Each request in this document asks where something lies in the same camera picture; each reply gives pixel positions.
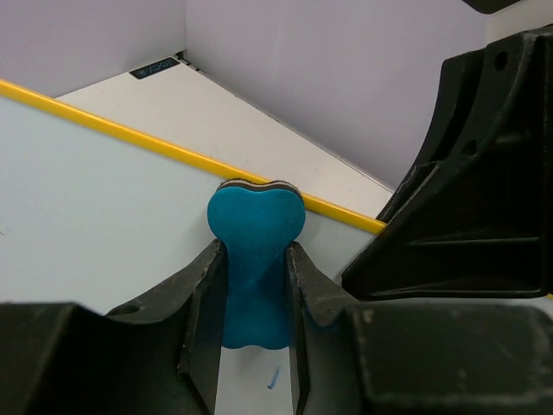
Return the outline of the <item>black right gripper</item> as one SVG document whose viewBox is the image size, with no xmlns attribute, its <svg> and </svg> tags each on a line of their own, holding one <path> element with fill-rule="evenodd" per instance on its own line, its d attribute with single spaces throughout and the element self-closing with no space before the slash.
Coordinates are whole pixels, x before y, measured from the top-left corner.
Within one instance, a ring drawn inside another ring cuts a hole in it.
<svg viewBox="0 0 553 415">
<path fill-rule="evenodd" d="M 520 0 L 462 0 L 479 13 L 496 13 L 518 3 Z"/>
</svg>

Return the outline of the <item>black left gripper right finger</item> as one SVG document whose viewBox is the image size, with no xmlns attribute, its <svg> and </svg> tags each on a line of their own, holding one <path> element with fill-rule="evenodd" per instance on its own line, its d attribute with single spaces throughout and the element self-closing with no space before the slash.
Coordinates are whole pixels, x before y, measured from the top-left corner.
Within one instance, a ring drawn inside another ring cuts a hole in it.
<svg viewBox="0 0 553 415">
<path fill-rule="evenodd" d="M 296 414 L 549 414 L 552 320 L 531 303 L 361 302 L 285 253 Z"/>
</svg>

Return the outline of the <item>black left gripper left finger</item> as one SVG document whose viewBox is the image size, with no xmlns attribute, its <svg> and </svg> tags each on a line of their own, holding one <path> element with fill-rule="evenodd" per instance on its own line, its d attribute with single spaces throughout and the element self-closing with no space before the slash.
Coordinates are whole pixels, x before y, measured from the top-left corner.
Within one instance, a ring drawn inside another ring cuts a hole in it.
<svg viewBox="0 0 553 415">
<path fill-rule="evenodd" d="M 226 249 L 100 315 L 76 303 L 3 303 L 4 414 L 212 414 Z"/>
</svg>

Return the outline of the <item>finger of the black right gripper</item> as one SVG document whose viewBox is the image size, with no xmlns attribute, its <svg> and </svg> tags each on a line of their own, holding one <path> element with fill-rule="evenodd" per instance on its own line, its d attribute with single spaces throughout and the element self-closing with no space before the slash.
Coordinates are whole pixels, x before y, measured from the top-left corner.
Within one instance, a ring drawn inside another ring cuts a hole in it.
<svg viewBox="0 0 553 415">
<path fill-rule="evenodd" d="M 362 301 L 552 291 L 552 28 L 442 64 L 431 123 L 342 274 Z"/>
</svg>

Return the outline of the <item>yellow framed whiteboard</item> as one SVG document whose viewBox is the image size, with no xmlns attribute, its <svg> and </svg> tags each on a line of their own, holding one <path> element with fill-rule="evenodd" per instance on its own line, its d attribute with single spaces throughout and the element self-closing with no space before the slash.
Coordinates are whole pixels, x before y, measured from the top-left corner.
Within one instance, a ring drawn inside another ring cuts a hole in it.
<svg viewBox="0 0 553 415">
<path fill-rule="evenodd" d="M 148 138 L 134 145 L 130 133 L 104 120 L 4 86 L 1 306 L 76 303 L 106 315 L 219 241 L 210 234 L 206 211 L 226 170 L 180 163 L 162 147 Z M 328 252 L 340 256 L 352 249 L 360 255 L 369 246 L 352 232 L 327 242 Z M 346 291 L 342 281 L 337 285 Z M 359 301 L 392 300 L 492 302 Z"/>
</svg>

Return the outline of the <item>blue whiteboard eraser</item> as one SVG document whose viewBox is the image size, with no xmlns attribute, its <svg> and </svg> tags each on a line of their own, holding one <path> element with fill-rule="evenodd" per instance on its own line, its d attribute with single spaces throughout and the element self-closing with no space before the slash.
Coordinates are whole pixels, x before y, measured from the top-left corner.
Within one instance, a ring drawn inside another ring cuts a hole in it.
<svg viewBox="0 0 553 415">
<path fill-rule="evenodd" d="M 290 345 L 285 252 L 305 221 L 302 195 L 288 182 L 235 178 L 211 197 L 207 222 L 227 254 L 225 348 Z"/>
</svg>

